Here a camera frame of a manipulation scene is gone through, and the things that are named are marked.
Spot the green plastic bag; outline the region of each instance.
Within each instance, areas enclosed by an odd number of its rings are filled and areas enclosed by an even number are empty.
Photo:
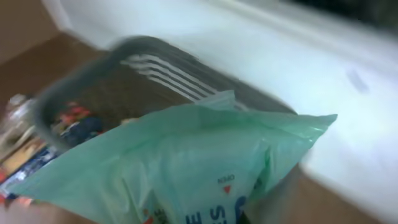
[[[77,146],[11,190],[98,223],[236,223],[335,119],[175,106]]]

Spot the brown wall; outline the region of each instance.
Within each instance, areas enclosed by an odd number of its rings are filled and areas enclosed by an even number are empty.
[[[0,0],[0,63],[58,34],[41,0]]]

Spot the brown floor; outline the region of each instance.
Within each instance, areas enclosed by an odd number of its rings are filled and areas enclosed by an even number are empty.
[[[73,68],[103,53],[61,35],[0,65],[0,110],[16,93],[37,93]],[[286,224],[379,223],[337,195],[300,174],[283,213]],[[0,224],[90,224],[92,222],[48,204],[0,208]]]

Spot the red triangle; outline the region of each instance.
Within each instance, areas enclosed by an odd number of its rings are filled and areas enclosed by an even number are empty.
[[[224,188],[224,191],[225,191],[227,194],[229,194],[229,191],[231,190],[231,186],[228,185],[228,186],[225,186],[225,187],[223,187],[223,188]]]

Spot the plastic bin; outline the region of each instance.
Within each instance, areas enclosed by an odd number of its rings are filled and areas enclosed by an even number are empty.
[[[94,111],[106,129],[137,118],[234,90],[236,107],[293,111],[269,96],[200,63],[190,54],[154,37],[128,39],[112,52],[58,81],[38,96],[32,110],[40,137],[60,152],[70,149],[51,125],[68,102]]]

